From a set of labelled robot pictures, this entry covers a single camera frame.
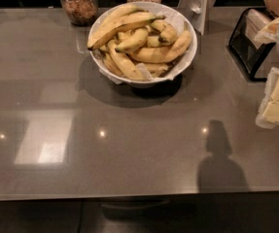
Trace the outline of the small dark-tipped banana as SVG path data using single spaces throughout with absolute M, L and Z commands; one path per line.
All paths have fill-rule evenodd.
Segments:
M 155 20 L 151 26 L 159 33 L 158 40 L 165 46 L 173 44 L 178 39 L 177 30 L 163 19 Z

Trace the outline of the front bottom banana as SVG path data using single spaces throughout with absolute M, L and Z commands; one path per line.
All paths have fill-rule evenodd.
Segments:
M 167 63 L 136 62 L 135 66 L 147 77 L 159 78 L 164 76 L 171 68 Z

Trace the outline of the small centre banana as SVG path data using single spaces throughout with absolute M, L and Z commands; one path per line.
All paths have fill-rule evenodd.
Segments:
M 147 38 L 148 48 L 157 48 L 161 46 L 161 42 L 158 40 L 158 35 L 149 36 Z

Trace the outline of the large right curved banana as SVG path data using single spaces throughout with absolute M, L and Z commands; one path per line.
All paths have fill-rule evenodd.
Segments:
M 192 33 L 184 30 L 170 46 L 158 48 L 141 48 L 130 54 L 130 57 L 145 63 L 168 63 L 181 56 L 192 42 Z

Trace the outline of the middle short banana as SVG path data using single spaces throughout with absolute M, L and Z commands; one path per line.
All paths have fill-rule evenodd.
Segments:
M 134 52 L 145 45 L 148 35 L 149 32 L 146 27 L 120 32 L 118 34 L 118 44 L 115 46 L 115 51 L 119 53 Z

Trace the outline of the front left banana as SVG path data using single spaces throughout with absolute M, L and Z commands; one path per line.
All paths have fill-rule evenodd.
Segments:
M 134 65 L 125 53 L 116 52 L 116 46 L 117 43 L 115 40 L 111 40 L 107 43 L 108 52 L 118 68 L 128 79 L 137 82 L 143 81 L 144 77 L 141 71 Z

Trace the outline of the long top banana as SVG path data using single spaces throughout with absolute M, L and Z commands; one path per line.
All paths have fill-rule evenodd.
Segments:
M 165 16 L 149 12 L 139 12 L 116 18 L 89 33 L 87 49 L 97 50 L 110 41 L 117 33 L 143 27 L 157 19 L 165 19 Z

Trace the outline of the banana at bowl rear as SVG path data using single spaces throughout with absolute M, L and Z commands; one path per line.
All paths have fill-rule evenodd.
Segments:
M 104 26 L 106 24 L 108 24 L 110 21 L 122 17 L 122 16 L 126 16 L 129 14 L 133 14 L 133 13 L 137 13 L 137 12 L 144 12 L 144 9 L 141 7 L 138 7 L 135 4 L 131 4 L 131 3 L 126 3 L 123 5 L 120 5 L 119 7 L 117 7 L 116 9 L 114 9 L 112 12 L 110 12 L 100 23 L 101 26 Z

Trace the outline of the lower left banana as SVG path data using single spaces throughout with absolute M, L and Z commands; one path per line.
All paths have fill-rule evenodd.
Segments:
M 123 76 L 123 72 L 118 68 L 118 66 L 115 64 L 113 61 L 112 57 L 110 56 L 109 53 L 106 53 L 103 57 L 103 63 L 106 65 L 107 69 L 115 74 L 118 77 Z

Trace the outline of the black napkin holder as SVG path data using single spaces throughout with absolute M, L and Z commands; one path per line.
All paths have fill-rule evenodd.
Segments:
M 261 44 L 255 41 L 256 34 L 275 19 L 265 7 L 247 8 L 237 21 L 228 41 L 228 51 L 244 78 L 249 82 L 265 82 L 266 73 L 261 66 L 274 43 Z

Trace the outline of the white paper bag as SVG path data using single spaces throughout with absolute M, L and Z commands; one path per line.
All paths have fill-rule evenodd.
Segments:
M 179 0 L 177 10 L 192 24 L 193 28 L 203 35 L 208 21 L 209 9 L 216 0 Z

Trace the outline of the glass jar with granola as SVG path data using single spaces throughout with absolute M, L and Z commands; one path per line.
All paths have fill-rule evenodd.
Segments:
M 60 0 L 70 22 L 77 26 L 94 23 L 98 13 L 98 0 Z

